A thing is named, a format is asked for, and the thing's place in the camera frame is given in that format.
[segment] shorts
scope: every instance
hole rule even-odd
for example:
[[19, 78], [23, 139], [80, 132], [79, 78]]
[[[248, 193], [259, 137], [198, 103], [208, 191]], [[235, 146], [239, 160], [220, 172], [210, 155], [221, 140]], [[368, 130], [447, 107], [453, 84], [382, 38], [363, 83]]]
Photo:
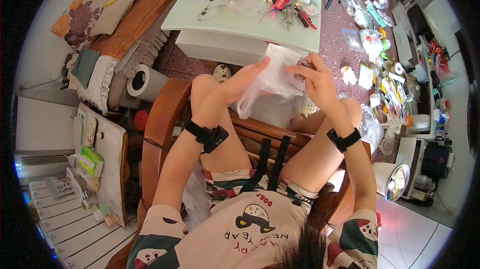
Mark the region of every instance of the shorts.
[[[224, 200], [236, 197], [254, 174], [255, 170], [252, 169], [224, 172], [210, 172], [203, 169], [210, 208]], [[308, 191], [285, 178], [279, 177], [278, 180], [276, 192], [286, 196], [293, 204], [302, 207], [308, 215], [318, 193]], [[267, 186], [268, 176], [263, 175], [260, 182], [253, 187], [253, 191], [267, 191]]]

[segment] speckled floor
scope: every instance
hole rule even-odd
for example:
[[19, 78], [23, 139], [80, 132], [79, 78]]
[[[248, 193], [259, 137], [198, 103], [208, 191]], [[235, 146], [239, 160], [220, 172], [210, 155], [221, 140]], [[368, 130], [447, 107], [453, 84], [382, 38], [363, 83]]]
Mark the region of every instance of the speckled floor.
[[[366, 90], [358, 84], [354, 86], [351, 84], [345, 85], [340, 73], [341, 67], [350, 66], [358, 77], [360, 63], [370, 64], [366, 53], [349, 50], [340, 32], [341, 28], [351, 30], [359, 30], [359, 28], [345, 12], [343, 6], [338, 3], [339, 0], [333, 0], [328, 10], [324, 9], [326, 2], [327, 0], [322, 0], [319, 55], [322, 57], [325, 65], [333, 72], [333, 82], [337, 92], [348, 92], [359, 103], [369, 104], [369, 96], [373, 93], [373, 90]], [[386, 13], [392, 17], [391, 10], [387, 10]], [[392, 28], [386, 27], [385, 31], [387, 32], [387, 39], [391, 42], [391, 48], [386, 51], [387, 55], [390, 58], [398, 59]], [[199, 74], [212, 73], [212, 64], [208, 64], [208, 62], [200, 59], [187, 57], [175, 45], [178, 34], [179, 31], [173, 31], [170, 34], [168, 41], [160, 50], [153, 68], [169, 77], [177, 77], [188, 81], [192, 81]], [[231, 66], [230, 68], [232, 69], [232, 74], [240, 69], [239, 66]], [[395, 149], [392, 154], [384, 156], [377, 150], [373, 155], [373, 160], [394, 163], [399, 140], [395, 143]]]

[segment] tissue box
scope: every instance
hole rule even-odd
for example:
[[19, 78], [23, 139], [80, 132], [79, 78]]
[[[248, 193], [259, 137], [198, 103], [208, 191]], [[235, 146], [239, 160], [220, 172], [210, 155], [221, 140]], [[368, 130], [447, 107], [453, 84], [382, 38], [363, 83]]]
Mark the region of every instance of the tissue box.
[[103, 168], [103, 159], [99, 157], [90, 147], [82, 146], [81, 153], [75, 153], [72, 156], [78, 159], [78, 163], [92, 177], [100, 177]]

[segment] white slipper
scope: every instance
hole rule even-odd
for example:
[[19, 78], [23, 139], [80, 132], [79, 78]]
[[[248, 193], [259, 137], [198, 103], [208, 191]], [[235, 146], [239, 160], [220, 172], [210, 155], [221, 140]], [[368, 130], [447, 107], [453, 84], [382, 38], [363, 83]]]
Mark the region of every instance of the white slipper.
[[232, 77], [232, 72], [227, 65], [219, 64], [217, 67], [215, 67], [213, 76], [216, 78], [216, 80], [218, 80], [219, 83], [223, 83]]
[[308, 116], [312, 115], [316, 111], [318, 111], [317, 105], [314, 104], [312, 99], [307, 96], [307, 101], [305, 102], [305, 106], [303, 107], [300, 114], [302, 114], [303, 116], [305, 116], [305, 118], [307, 118]]

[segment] knee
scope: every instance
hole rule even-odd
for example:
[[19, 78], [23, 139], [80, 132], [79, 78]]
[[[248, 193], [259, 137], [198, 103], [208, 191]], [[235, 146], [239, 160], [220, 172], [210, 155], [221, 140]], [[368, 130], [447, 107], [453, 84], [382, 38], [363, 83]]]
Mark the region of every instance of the knee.
[[341, 98], [340, 103], [345, 107], [348, 118], [350, 119], [353, 127], [358, 128], [362, 120], [362, 109], [360, 104], [353, 98]]
[[210, 91], [219, 82], [211, 74], [200, 74], [191, 82], [192, 93], [204, 93]]

